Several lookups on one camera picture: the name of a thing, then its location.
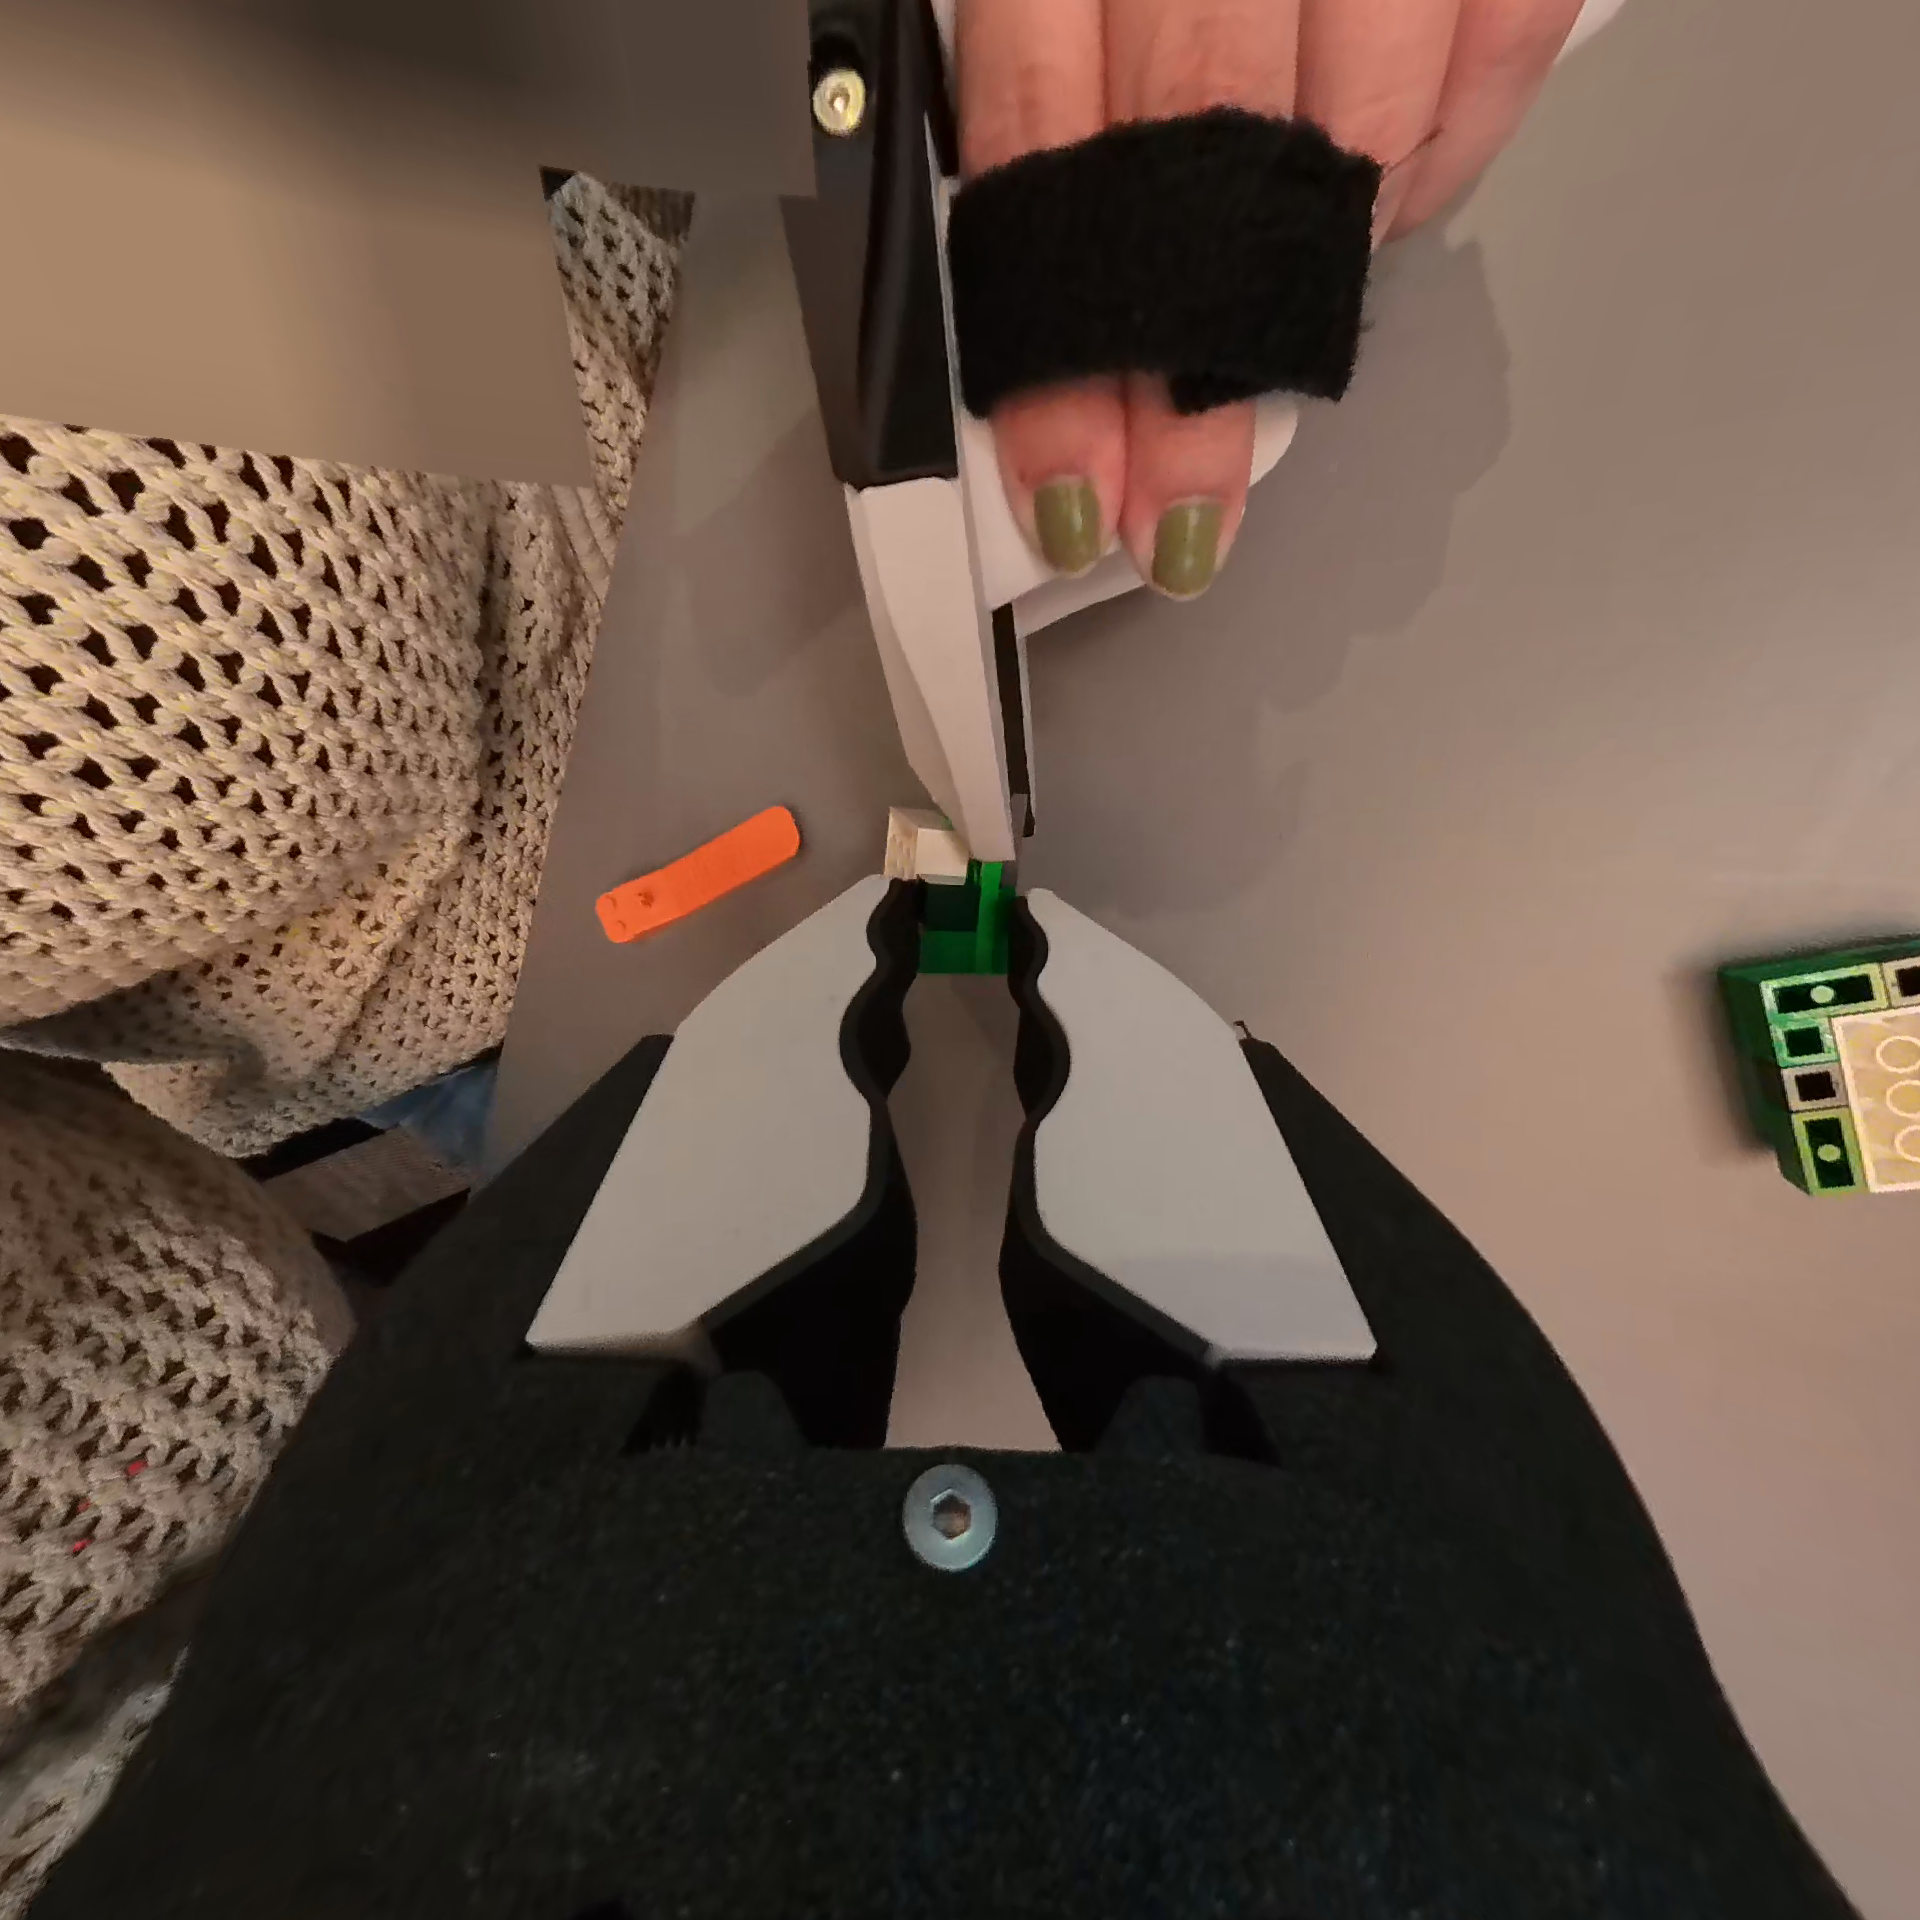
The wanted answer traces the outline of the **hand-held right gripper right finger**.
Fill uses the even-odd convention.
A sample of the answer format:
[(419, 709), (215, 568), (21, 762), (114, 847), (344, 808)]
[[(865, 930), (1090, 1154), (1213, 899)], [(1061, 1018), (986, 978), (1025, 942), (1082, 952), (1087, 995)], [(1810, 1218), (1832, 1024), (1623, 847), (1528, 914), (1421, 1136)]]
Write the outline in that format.
[(1001, 1297), (1203, 1371), (1371, 1363), (1375, 1335), (1237, 1028), (1049, 887), (1011, 920), (1021, 1137)]

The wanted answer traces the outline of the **cream knit sweater person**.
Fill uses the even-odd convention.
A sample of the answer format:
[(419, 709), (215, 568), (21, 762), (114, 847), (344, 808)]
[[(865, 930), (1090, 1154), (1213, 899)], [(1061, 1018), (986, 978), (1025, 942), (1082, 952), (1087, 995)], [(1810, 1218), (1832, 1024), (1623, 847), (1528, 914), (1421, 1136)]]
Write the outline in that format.
[(586, 485), (4, 417), (4, 1050), (246, 1158), (504, 1041), (691, 191), (546, 191)]

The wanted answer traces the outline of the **green lego assembly white brick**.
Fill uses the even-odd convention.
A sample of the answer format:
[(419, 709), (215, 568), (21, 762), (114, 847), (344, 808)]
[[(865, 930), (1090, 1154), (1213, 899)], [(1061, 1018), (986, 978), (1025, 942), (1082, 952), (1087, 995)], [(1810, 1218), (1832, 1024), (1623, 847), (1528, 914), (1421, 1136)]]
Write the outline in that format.
[(1918, 1188), (1918, 936), (1717, 966), (1752, 1136), (1810, 1196)]

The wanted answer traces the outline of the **orange brick separator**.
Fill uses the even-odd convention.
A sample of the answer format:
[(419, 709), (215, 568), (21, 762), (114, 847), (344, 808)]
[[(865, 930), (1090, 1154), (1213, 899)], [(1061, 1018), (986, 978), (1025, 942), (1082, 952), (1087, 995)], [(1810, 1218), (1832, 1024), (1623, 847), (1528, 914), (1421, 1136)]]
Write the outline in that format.
[(798, 815), (770, 805), (679, 860), (601, 892), (594, 899), (597, 925), (608, 942), (645, 940), (794, 863), (802, 846)]

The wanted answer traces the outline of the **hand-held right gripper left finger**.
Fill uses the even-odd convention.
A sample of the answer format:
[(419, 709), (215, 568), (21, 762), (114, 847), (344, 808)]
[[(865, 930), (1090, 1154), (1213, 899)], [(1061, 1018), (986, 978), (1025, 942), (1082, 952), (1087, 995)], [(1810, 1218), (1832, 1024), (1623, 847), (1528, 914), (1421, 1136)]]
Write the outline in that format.
[(682, 1350), (843, 1241), (885, 1188), (917, 887), (863, 876), (718, 981), (665, 1048), (525, 1334)]

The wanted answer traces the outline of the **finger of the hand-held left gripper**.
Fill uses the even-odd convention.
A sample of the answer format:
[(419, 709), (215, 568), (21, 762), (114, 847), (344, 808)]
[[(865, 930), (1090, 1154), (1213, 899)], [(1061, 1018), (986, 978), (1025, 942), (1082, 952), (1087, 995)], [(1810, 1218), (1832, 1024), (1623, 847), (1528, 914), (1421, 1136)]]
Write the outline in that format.
[(992, 617), (955, 478), (843, 489), (902, 757), (980, 863), (1017, 854)]
[(1017, 627), (1012, 606), (992, 609), (992, 646), (994, 646), (1011, 824), (1012, 824), (1012, 841), (1021, 846), (1034, 833), (1034, 813), (1030, 813), (1034, 781), (1030, 781), (1029, 646)]

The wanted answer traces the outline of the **person's left hand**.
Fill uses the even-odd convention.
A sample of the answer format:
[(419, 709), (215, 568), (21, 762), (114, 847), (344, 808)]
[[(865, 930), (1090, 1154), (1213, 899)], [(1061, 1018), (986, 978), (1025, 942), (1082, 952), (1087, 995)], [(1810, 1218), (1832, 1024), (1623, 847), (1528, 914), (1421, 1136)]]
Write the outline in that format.
[(1521, 133), (1586, 5), (958, 5), (961, 388), (1049, 574), (1227, 562), (1257, 394), (1346, 394), (1361, 253)]

